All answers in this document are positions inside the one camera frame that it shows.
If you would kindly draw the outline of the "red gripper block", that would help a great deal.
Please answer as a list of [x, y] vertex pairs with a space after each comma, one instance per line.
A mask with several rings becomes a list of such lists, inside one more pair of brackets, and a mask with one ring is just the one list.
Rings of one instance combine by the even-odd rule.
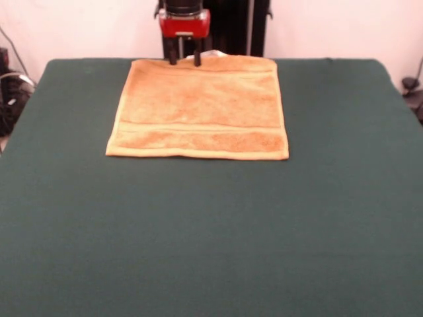
[[177, 37], [195, 39], [194, 65], [201, 66], [202, 39], [210, 32], [211, 14], [208, 9], [192, 16], [171, 15], [165, 9], [159, 9], [159, 25], [162, 35], [167, 38], [169, 63], [176, 65], [178, 61]]

